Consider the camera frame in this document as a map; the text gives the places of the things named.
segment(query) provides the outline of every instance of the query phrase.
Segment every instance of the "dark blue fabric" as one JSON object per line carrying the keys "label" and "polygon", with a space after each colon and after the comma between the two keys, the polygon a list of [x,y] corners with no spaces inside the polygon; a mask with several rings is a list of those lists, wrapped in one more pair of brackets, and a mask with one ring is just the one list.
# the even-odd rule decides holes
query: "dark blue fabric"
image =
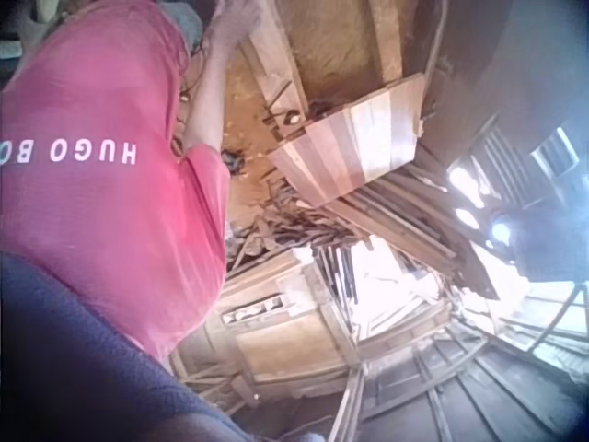
{"label": "dark blue fabric", "polygon": [[3,440],[130,441],[184,413],[251,440],[67,287],[18,257],[0,259]]}

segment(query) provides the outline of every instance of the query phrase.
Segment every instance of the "wooden plank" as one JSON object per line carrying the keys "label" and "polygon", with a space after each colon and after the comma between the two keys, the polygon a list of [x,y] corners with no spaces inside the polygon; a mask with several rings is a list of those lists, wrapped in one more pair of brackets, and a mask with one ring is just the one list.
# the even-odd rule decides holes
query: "wooden plank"
{"label": "wooden plank", "polygon": [[409,201],[410,203],[412,203],[416,207],[419,207],[426,214],[432,216],[434,219],[436,219],[440,223],[442,223],[450,228],[453,228],[454,230],[456,230],[457,232],[459,232],[461,235],[465,236],[469,240],[471,240],[479,245],[483,244],[482,247],[486,247],[486,246],[484,246],[485,239],[482,237],[480,232],[460,223],[456,217],[448,215],[444,211],[440,210],[440,208],[432,205],[429,201],[422,199],[421,197],[415,195],[414,193],[399,186],[395,182],[391,182],[389,180],[379,180],[378,185],[381,186],[382,188],[386,189],[389,192],[393,192],[398,197]]}
{"label": "wooden plank", "polygon": [[358,421],[362,395],[364,392],[364,366],[350,371],[348,384],[341,398],[340,408],[329,432],[328,442],[347,442],[352,440]]}
{"label": "wooden plank", "polygon": [[370,10],[375,25],[380,75],[384,83],[390,83],[403,77],[397,2],[370,0]]}
{"label": "wooden plank", "polygon": [[256,384],[256,390],[263,400],[281,398],[298,395],[299,391],[312,389],[324,385],[334,379],[344,377],[348,373],[348,367],[330,370],[327,373],[321,373],[306,378],[287,379],[272,382],[260,382]]}
{"label": "wooden plank", "polygon": [[415,235],[422,238],[424,241],[426,241],[429,244],[431,244],[432,246],[436,247],[437,249],[439,249],[442,253],[444,253],[448,257],[450,257],[450,258],[456,257],[456,254],[452,250],[448,249],[444,244],[441,244],[435,238],[432,238],[429,234],[427,234],[426,232],[423,232],[419,227],[414,226],[412,223],[405,220],[403,217],[395,214],[394,212],[388,210],[388,208],[386,208],[384,205],[380,204],[377,201],[377,198],[380,195],[378,195],[372,189],[369,189],[369,188],[361,189],[360,191],[356,192],[354,194],[354,196],[357,196],[358,198],[364,200],[365,202],[367,202],[371,205],[374,205],[381,212],[383,212],[385,215],[394,219],[397,223],[401,224],[407,230],[413,232]]}
{"label": "wooden plank", "polygon": [[337,344],[343,359],[349,366],[357,366],[360,363],[358,351],[356,346],[353,344],[348,327],[346,326],[339,311],[333,302],[323,304],[319,309],[321,310],[323,319],[325,320],[329,331],[331,332],[331,336]]}
{"label": "wooden plank", "polygon": [[256,383],[309,377],[347,365],[316,312],[236,339]]}
{"label": "wooden plank", "polygon": [[216,385],[214,385],[213,387],[209,388],[208,390],[203,391],[202,393],[199,393],[199,396],[203,399],[208,399],[211,396],[213,396],[217,391],[223,389],[224,387],[226,387],[227,385],[229,385],[231,383],[231,378],[224,378],[224,380],[220,383],[217,383]]}
{"label": "wooden plank", "polygon": [[[431,380],[432,374],[425,365],[419,349],[414,345],[411,351],[413,352],[413,360],[415,361],[415,366],[417,367],[420,377],[424,378],[425,380]],[[442,402],[440,401],[440,397],[438,396],[436,389],[428,390],[427,396],[430,401],[430,406],[432,407],[435,426],[437,426],[438,433],[440,435],[440,442],[452,442],[452,433],[450,432],[450,427],[448,426],[448,422],[445,419],[444,408],[442,408]]]}
{"label": "wooden plank", "polygon": [[[276,115],[276,122],[283,137],[303,126],[308,112],[305,91],[296,68],[283,23],[274,0],[258,0],[261,7],[261,24],[242,45],[261,92]],[[297,111],[300,120],[288,124],[287,112]]]}
{"label": "wooden plank", "polygon": [[228,279],[221,291],[221,297],[230,297],[246,288],[262,284],[271,278],[302,267],[312,260],[312,251],[308,248],[281,250],[266,262]]}
{"label": "wooden plank", "polygon": [[433,309],[434,314],[403,322],[393,329],[383,331],[359,342],[358,353],[363,361],[395,353],[401,348],[418,342],[441,330],[450,321],[450,307]]}
{"label": "wooden plank", "polygon": [[413,160],[423,75],[400,80],[308,124],[269,158],[315,207]]}
{"label": "wooden plank", "polygon": [[247,404],[246,404],[245,401],[239,401],[233,407],[231,407],[230,409],[228,409],[227,411],[225,411],[225,414],[227,416],[232,416],[233,414],[237,413],[239,410],[241,410],[246,405]]}
{"label": "wooden plank", "polygon": [[407,253],[440,273],[452,275],[457,267],[454,262],[442,255],[438,250],[427,246],[427,244],[426,248],[424,248],[419,241],[408,238],[408,232],[393,231],[390,227],[381,224],[379,220],[375,219],[377,214],[369,215],[340,200],[327,203],[326,208],[361,229],[379,236],[391,246]]}
{"label": "wooden plank", "polygon": [[362,420],[371,419],[373,417],[378,416],[379,414],[393,410],[399,407],[400,405],[406,403],[407,401],[410,401],[422,395],[427,390],[433,389],[436,386],[443,384],[447,380],[453,378],[460,370],[462,370],[469,362],[471,362],[475,355],[480,350],[482,350],[482,348],[486,344],[487,340],[483,340],[481,343],[476,345],[472,350],[470,350],[470,352],[468,352],[466,355],[462,355],[454,361],[452,361],[452,365],[448,367],[446,370],[444,370],[442,373],[440,373],[436,378],[424,382],[415,390],[408,391],[407,393],[404,393],[395,399],[391,399],[390,401],[386,401],[385,403],[382,403],[376,406],[375,408],[364,411],[362,415]]}
{"label": "wooden plank", "polygon": [[254,392],[243,376],[237,376],[231,381],[231,387],[251,408],[260,405],[260,396]]}
{"label": "wooden plank", "polygon": [[384,90],[377,96],[350,108],[366,182],[390,170],[393,142],[391,106],[390,92]]}
{"label": "wooden plank", "polygon": [[188,371],[186,371],[186,367],[182,362],[178,348],[175,348],[172,350],[172,353],[169,354],[169,362],[178,378],[184,379],[188,377]]}

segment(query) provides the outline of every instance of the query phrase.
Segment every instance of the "red t-shirt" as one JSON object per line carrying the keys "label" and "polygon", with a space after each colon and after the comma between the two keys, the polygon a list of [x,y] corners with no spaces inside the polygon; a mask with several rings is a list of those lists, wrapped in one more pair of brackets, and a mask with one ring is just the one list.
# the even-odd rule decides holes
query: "red t-shirt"
{"label": "red t-shirt", "polygon": [[0,248],[29,258],[161,359],[225,279],[229,174],[170,149],[189,55],[146,0],[95,3],[2,93]]}

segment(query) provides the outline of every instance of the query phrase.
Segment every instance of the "person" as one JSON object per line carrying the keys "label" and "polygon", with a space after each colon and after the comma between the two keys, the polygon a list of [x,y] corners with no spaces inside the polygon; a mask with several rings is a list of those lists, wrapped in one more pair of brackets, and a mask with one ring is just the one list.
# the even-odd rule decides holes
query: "person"
{"label": "person", "polygon": [[91,3],[2,92],[3,440],[252,440],[160,364],[225,280],[225,71],[260,22],[189,3]]}

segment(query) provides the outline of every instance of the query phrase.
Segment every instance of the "wooden board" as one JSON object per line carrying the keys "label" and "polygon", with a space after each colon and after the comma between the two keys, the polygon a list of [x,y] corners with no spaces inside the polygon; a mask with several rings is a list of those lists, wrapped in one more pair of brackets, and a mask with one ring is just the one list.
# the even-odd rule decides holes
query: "wooden board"
{"label": "wooden board", "polygon": [[239,334],[237,342],[257,382],[311,376],[346,366],[317,313]]}
{"label": "wooden board", "polygon": [[380,89],[307,125],[270,154],[317,207],[413,160],[422,110],[421,74]]}
{"label": "wooden board", "polygon": [[384,83],[399,80],[403,76],[403,60],[397,1],[370,0],[370,10],[375,24],[380,75]]}
{"label": "wooden board", "polygon": [[[305,91],[296,69],[295,59],[276,10],[274,0],[258,0],[261,6],[261,24],[242,45],[261,92],[275,116],[282,136],[302,127],[308,111]],[[297,124],[285,123],[288,111],[297,111]]]}

